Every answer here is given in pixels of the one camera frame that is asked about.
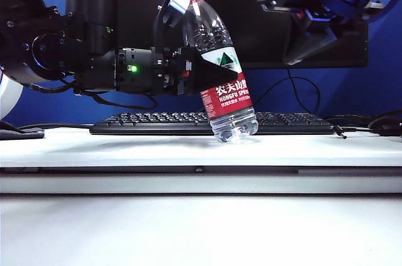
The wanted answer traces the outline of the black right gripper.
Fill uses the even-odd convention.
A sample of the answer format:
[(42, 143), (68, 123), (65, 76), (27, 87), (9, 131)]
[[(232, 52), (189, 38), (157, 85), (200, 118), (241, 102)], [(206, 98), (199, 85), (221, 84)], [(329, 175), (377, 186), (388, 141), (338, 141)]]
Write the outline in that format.
[(350, 0), (297, 0), (282, 55), (295, 65), (332, 45), (350, 20)]

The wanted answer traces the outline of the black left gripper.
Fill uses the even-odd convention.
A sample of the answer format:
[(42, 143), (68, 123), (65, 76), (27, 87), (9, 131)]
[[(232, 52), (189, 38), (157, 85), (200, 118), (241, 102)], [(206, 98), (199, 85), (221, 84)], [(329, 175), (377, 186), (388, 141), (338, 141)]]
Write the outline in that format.
[(201, 53), (194, 47), (153, 47), (153, 95), (195, 94), (238, 78), (233, 46)]

